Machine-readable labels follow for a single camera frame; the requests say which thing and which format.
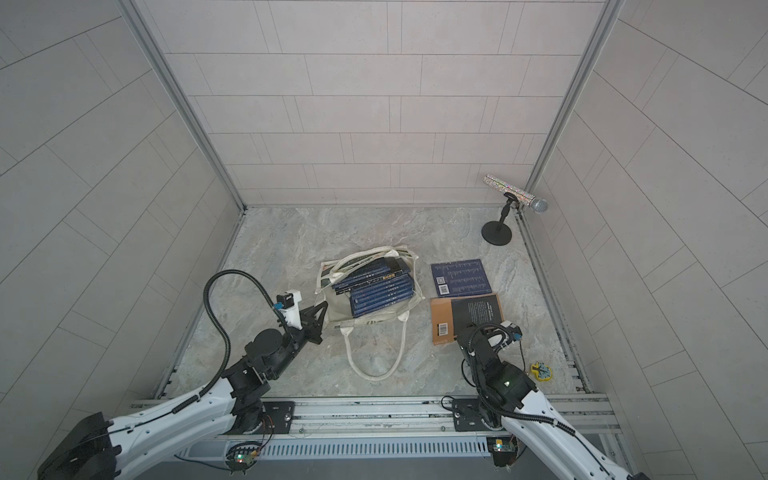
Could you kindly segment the small yellow blue toy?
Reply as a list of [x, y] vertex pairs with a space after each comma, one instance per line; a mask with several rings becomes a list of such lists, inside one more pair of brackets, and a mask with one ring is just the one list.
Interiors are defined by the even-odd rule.
[[538, 382], [547, 382], [553, 378], [552, 369], [543, 362], [533, 362], [529, 366], [529, 372]]

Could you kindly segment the brown and black book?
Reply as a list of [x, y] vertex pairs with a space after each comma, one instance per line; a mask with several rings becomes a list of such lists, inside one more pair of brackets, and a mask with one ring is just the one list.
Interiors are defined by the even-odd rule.
[[430, 300], [432, 343], [452, 343], [465, 329], [486, 323], [504, 322], [496, 293], [470, 297], [433, 298]]

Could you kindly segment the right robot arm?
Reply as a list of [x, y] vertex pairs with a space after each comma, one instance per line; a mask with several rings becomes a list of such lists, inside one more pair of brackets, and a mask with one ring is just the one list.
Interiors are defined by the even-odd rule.
[[521, 368], [501, 359], [522, 338], [509, 322], [470, 326], [457, 335], [481, 410], [511, 433], [559, 479], [645, 479], [590, 443], [561, 415]]

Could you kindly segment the aluminium mounting rail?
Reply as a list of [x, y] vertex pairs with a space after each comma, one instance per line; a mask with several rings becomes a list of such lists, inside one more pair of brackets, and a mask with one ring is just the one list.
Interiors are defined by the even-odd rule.
[[296, 404], [287, 434], [208, 437], [183, 449], [182, 458], [224, 461], [238, 443], [263, 444], [264, 460], [442, 458], [490, 456], [487, 437], [507, 431], [457, 432], [448, 400], [436, 397], [270, 398]]

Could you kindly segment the stack of blue books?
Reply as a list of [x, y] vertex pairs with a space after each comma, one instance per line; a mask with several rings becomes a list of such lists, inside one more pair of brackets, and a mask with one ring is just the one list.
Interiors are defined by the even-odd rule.
[[415, 293], [411, 269], [402, 257], [383, 257], [354, 270], [333, 285], [337, 295], [347, 295], [353, 318], [382, 310]]

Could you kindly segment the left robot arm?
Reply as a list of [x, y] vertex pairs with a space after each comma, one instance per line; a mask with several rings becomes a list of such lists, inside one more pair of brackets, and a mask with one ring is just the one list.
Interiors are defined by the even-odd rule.
[[[214, 314], [210, 294], [225, 276], [240, 276], [263, 294], [279, 326], [261, 331], [236, 363], [231, 340]], [[265, 425], [262, 402], [270, 381], [279, 378], [308, 343], [319, 344], [327, 302], [300, 309], [300, 296], [276, 298], [241, 270], [222, 270], [203, 288], [203, 307], [224, 341], [221, 365], [204, 386], [134, 414], [111, 420], [101, 413], [80, 420], [37, 470], [40, 479], [134, 479], [171, 455], [208, 437], [245, 434]]]

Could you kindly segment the floral canvas tote bag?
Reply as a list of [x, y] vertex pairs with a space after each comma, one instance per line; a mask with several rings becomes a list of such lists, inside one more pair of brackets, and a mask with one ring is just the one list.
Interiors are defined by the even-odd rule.
[[[328, 303], [326, 325], [341, 332], [349, 365], [365, 380], [388, 379], [402, 361], [407, 322], [425, 299], [417, 280], [417, 260], [406, 245], [385, 245], [320, 263], [315, 294]], [[370, 375], [355, 363], [350, 335], [357, 327], [388, 321], [401, 325], [398, 355], [386, 373]]]

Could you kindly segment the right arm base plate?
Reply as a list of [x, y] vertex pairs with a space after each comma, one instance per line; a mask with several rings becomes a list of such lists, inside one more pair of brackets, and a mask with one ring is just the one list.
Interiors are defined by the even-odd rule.
[[451, 397], [448, 409], [452, 413], [457, 432], [504, 431], [501, 416], [485, 406], [479, 398]]

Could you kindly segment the glitter microphone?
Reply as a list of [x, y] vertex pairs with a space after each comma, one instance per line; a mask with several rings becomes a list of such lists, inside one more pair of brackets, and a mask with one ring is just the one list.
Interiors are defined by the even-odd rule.
[[548, 210], [549, 204], [544, 198], [535, 196], [493, 175], [487, 174], [483, 182], [503, 194], [514, 195], [522, 206], [535, 213], [541, 214]]

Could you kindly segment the right circuit board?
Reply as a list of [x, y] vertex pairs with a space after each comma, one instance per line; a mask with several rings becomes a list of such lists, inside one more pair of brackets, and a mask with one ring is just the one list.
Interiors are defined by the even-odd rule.
[[495, 467], [508, 467], [517, 461], [519, 445], [516, 437], [487, 437], [486, 440]]

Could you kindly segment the black microphone stand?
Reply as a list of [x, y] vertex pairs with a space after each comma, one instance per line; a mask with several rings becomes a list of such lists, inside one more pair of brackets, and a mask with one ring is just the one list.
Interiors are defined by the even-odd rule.
[[502, 207], [498, 220], [485, 223], [481, 229], [482, 238], [494, 246], [508, 245], [512, 240], [512, 230], [506, 224], [506, 219], [512, 210], [519, 208], [519, 200], [512, 193], [505, 193], [506, 203]]

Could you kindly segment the circuit board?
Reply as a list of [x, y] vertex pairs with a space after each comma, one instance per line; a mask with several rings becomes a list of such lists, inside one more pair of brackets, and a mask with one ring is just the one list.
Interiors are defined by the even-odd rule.
[[225, 464], [232, 474], [246, 474], [258, 461], [263, 444], [247, 441], [231, 446], [225, 454]]
[[508, 467], [517, 461], [519, 445], [516, 437], [487, 437], [486, 440], [495, 467]]

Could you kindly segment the left circuit board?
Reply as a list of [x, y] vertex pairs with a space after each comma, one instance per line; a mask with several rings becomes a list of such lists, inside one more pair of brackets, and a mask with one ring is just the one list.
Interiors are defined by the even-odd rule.
[[225, 454], [225, 464], [232, 474], [246, 474], [258, 461], [263, 444], [247, 441], [231, 446]]

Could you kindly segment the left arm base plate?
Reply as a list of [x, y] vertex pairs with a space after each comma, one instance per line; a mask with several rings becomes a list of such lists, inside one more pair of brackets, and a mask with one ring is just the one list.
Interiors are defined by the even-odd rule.
[[287, 434], [296, 404], [293, 401], [267, 401], [246, 407], [235, 415], [229, 435]]

